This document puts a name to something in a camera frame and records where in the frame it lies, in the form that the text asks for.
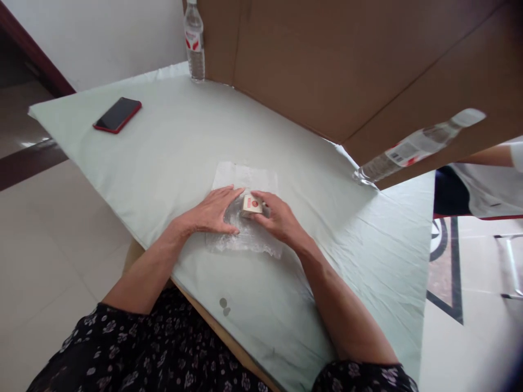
cardboard panel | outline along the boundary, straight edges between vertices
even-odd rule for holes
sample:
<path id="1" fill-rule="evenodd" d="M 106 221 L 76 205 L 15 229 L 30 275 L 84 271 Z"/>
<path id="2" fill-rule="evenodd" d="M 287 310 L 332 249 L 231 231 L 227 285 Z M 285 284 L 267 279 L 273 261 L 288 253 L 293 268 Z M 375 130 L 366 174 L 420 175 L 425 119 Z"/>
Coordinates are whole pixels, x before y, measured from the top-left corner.
<path id="1" fill-rule="evenodd" d="M 501 6 L 343 146 L 363 164 L 411 132 L 467 107 L 487 118 L 444 150 L 383 179 L 385 189 L 523 134 L 523 17 L 517 2 Z"/>
<path id="2" fill-rule="evenodd" d="M 244 0 L 233 84 L 343 143 L 500 2 Z M 232 36 L 225 21 L 213 23 Z M 214 73 L 213 61 L 206 63 Z"/>
<path id="3" fill-rule="evenodd" d="M 241 0 L 198 0 L 203 20 L 205 78 L 232 85 Z M 184 13 L 187 1 L 183 0 Z"/>

white tablecloth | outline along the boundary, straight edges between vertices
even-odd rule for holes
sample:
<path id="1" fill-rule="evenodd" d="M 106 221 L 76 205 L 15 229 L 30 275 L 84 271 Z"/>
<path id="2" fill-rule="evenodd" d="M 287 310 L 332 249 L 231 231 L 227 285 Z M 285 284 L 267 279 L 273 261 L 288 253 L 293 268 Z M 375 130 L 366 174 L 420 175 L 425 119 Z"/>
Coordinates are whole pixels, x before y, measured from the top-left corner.
<path id="1" fill-rule="evenodd" d="M 194 84 L 186 72 L 186 64 L 167 67 L 35 105 L 30 115 L 145 248 L 205 197 L 219 161 L 275 171 L 280 196 L 417 379 L 434 174 L 384 192 L 360 187 L 340 148 L 231 87 Z M 119 135 L 94 130 L 93 122 L 121 96 L 140 100 L 143 109 Z M 290 249 L 278 261 L 211 253 L 204 235 L 194 235 L 173 277 L 284 389 L 310 390 L 334 359 Z M 221 298 L 231 308 L 227 316 Z"/>

plastic bottle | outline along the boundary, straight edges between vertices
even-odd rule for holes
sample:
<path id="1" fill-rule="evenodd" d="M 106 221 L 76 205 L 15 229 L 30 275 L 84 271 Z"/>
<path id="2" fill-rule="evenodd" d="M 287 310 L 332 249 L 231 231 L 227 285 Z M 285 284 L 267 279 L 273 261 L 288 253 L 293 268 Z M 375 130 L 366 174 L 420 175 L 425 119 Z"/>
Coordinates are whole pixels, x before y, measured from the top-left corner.
<path id="1" fill-rule="evenodd" d="M 394 147 L 364 164 L 352 178 L 360 185 L 370 185 L 411 166 L 450 144 L 459 131 L 486 117 L 476 109 L 465 109 L 447 122 L 420 129 Z"/>
<path id="2" fill-rule="evenodd" d="M 187 0 L 187 10 L 184 18 L 185 45 L 187 46 L 187 60 L 194 82 L 205 80 L 205 51 L 203 47 L 203 21 L 196 0 Z"/>

wooden door frame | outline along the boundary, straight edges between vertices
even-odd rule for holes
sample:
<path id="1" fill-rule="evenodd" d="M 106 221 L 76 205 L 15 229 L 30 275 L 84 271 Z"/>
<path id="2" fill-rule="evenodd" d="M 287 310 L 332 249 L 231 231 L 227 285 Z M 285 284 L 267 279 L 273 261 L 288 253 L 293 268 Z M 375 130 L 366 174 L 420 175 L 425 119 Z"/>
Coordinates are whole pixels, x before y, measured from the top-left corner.
<path id="1" fill-rule="evenodd" d="M 42 84 L 47 85 L 53 95 L 60 97 L 76 92 L 1 0 L 0 28 L 41 72 L 45 80 Z"/>

bottle cap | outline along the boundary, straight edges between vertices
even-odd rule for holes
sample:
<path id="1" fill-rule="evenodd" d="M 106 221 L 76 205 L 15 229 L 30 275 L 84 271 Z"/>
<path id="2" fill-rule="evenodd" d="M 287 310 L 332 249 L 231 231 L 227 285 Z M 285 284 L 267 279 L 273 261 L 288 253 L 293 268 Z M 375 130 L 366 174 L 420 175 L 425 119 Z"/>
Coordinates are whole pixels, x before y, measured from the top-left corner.
<path id="1" fill-rule="evenodd" d="M 474 125 L 486 117 L 486 114 L 478 109 L 465 109 L 456 114 L 452 121 L 463 128 Z"/>

